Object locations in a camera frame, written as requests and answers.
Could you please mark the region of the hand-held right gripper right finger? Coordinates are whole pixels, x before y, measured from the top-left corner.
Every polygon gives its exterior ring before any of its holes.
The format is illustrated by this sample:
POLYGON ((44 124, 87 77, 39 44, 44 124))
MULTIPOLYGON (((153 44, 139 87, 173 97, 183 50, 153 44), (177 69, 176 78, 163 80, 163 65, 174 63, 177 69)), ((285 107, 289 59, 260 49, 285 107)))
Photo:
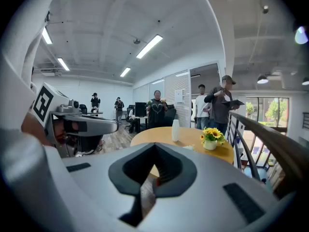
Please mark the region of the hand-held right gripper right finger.
POLYGON ((232 164, 208 154, 170 145, 197 168, 195 181, 179 197, 157 198, 139 224, 143 232, 261 232, 287 206, 232 164))

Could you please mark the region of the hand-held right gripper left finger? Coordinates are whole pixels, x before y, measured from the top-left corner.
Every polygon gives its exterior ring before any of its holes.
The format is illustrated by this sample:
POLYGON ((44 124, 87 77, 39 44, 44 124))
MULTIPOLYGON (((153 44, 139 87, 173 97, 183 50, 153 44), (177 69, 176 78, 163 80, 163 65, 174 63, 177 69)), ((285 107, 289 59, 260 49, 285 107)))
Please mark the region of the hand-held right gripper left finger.
POLYGON ((150 147, 152 144, 141 144, 103 155, 62 159, 55 148, 46 146, 45 230, 156 232, 152 213, 142 217, 140 195, 120 193, 109 178, 112 163, 150 147))

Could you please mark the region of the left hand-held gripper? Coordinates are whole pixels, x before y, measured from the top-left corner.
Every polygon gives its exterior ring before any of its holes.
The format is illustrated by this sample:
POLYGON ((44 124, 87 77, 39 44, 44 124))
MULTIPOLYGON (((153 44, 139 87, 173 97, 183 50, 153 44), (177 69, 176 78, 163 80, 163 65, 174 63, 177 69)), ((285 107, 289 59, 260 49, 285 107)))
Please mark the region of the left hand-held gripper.
POLYGON ((100 152, 102 135, 118 131, 115 120, 81 113, 79 102, 43 83, 32 112, 44 128, 48 141, 62 158, 100 152))

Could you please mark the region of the white ribbed vase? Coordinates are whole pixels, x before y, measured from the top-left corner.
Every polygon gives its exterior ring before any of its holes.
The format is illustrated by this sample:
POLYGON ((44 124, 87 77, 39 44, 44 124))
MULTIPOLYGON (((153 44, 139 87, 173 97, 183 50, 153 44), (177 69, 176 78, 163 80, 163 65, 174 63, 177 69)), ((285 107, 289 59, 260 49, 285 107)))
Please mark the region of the white ribbed vase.
POLYGON ((177 142, 180 137, 180 124, 178 119, 173 120, 171 137, 173 142, 177 142))

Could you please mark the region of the person's left forearm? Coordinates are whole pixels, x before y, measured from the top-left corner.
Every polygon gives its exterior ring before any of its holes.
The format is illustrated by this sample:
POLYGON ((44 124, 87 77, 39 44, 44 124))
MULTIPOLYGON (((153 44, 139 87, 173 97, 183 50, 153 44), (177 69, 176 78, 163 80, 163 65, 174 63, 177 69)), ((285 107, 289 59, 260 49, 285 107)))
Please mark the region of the person's left forearm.
POLYGON ((21 125, 21 131, 36 137, 42 145, 52 146, 45 135, 43 126, 31 112, 27 112, 21 125))

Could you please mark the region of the black computer monitor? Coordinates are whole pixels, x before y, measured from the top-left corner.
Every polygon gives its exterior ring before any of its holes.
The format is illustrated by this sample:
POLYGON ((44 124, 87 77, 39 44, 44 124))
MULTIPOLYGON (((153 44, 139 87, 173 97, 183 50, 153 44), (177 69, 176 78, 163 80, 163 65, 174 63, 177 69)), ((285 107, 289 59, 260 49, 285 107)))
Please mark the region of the black computer monitor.
POLYGON ((147 115, 146 106, 147 106, 147 103, 145 102, 136 102, 135 103, 135 116, 145 117, 147 115))

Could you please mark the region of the sunflowers in white pot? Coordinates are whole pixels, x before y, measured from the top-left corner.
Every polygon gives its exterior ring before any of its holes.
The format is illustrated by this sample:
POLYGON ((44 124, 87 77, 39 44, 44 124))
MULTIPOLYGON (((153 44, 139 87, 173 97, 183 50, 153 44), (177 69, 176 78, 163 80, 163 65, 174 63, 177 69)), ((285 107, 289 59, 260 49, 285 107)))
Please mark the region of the sunflowers in white pot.
POLYGON ((204 128, 202 134, 200 135, 201 144, 203 148, 209 151, 213 151, 217 144, 220 145, 224 143, 224 134, 217 128, 204 128))

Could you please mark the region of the round wooden table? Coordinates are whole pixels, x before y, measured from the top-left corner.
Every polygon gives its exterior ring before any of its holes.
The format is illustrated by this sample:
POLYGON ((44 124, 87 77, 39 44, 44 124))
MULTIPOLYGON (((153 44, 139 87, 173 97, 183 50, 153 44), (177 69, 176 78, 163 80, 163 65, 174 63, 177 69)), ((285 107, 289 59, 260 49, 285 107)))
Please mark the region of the round wooden table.
POLYGON ((217 144, 213 151, 203 148, 201 130, 180 128, 180 138, 172 141, 172 127, 159 127, 138 133, 131 141, 132 152, 127 165, 133 174, 146 174, 148 168, 157 169, 161 185, 201 185, 202 181, 226 184, 236 181, 239 171, 233 166, 234 151, 228 142, 217 144), (195 151, 184 146, 194 145, 195 151))

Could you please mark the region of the ceiling air conditioner unit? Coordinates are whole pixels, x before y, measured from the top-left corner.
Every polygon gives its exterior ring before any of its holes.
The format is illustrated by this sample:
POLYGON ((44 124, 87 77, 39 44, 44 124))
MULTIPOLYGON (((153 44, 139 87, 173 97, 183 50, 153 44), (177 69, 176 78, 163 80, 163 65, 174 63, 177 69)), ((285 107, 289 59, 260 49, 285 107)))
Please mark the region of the ceiling air conditioner unit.
POLYGON ((61 76, 62 72, 60 69, 40 69, 40 72, 47 77, 52 77, 52 76, 61 76))

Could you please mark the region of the dark metal railing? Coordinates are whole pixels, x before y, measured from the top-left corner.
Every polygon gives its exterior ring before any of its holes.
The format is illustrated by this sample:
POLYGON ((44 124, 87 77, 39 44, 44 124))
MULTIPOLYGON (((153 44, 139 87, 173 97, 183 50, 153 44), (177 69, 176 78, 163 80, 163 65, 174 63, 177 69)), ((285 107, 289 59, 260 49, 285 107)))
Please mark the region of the dark metal railing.
POLYGON ((239 124, 242 124, 244 128, 253 132, 262 141, 262 146, 268 148, 270 154, 275 157, 282 167, 285 176, 274 191, 278 198, 281 199, 293 191, 306 187, 306 181, 309 180, 309 150, 271 127, 267 127, 237 113, 230 112, 227 136, 228 142, 236 151, 235 155, 237 160, 235 163, 237 164, 237 168, 242 168, 239 147, 236 141, 236 138, 239 138, 247 156, 252 178, 258 181, 261 180, 257 170, 257 162, 254 162, 251 151, 239 131, 239 124))

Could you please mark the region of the person's white shirt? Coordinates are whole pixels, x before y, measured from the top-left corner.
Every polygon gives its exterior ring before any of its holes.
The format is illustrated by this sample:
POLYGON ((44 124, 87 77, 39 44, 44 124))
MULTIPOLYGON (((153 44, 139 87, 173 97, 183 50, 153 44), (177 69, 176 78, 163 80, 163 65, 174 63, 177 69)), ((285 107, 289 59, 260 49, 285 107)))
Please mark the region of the person's white shirt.
POLYGON ((52 0, 24 0, 0 37, 0 216, 5 230, 73 232, 46 149, 21 131, 35 100, 31 69, 52 0))

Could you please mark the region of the black clipboard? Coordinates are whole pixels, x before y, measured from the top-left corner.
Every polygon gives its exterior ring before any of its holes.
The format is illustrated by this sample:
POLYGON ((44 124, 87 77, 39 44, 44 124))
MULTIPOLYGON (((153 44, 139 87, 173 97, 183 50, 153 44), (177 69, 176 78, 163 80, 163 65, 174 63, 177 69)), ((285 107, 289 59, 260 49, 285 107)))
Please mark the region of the black clipboard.
POLYGON ((225 102, 222 102, 222 104, 227 106, 227 107, 244 105, 244 103, 239 101, 239 100, 225 101, 225 102))

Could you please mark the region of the glass window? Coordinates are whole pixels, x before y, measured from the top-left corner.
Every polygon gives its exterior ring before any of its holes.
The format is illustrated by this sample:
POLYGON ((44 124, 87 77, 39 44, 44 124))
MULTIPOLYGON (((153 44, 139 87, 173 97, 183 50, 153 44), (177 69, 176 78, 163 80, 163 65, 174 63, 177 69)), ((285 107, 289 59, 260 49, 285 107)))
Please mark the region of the glass window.
POLYGON ((248 97, 246 117, 268 127, 287 128, 289 99, 274 97, 248 97))

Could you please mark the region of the white paper wall notice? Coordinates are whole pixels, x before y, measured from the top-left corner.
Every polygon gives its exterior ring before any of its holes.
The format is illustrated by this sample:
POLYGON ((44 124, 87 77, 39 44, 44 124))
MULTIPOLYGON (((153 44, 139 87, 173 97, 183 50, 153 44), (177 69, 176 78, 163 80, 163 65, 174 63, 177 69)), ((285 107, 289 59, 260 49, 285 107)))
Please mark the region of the white paper wall notice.
POLYGON ((176 104, 184 103, 184 101, 183 101, 183 89, 174 90, 174 102, 176 104))

